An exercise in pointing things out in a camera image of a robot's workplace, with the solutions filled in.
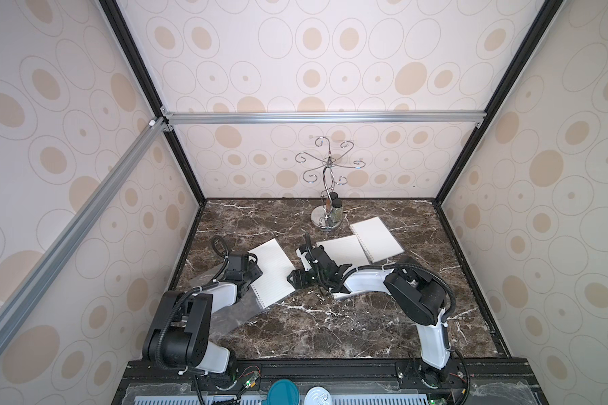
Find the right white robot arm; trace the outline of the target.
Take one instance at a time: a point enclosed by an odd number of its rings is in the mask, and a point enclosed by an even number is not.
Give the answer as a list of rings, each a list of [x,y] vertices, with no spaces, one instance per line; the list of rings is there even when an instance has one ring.
[[[420,378],[438,388],[449,377],[452,349],[449,317],[456,297],[448,283],[413,258],[377,266],[337,264],[322,246],[299,251],[303,268],[286,280],[297,290],[318,286],[331,294],[357,295],[379,292],[390,295],[415,323],[421,344]]]

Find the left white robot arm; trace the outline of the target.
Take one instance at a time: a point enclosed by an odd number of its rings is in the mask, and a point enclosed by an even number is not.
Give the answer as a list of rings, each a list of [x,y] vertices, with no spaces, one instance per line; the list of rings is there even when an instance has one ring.
[[[165,292],[143,343],[143,359],[180,375],[236,379],[235,353],[209,342],[211,319],[219,310],[241,300],[262,275],[260,267],[251,263],[248,270],[225,272],[221,281],[186,292]]]

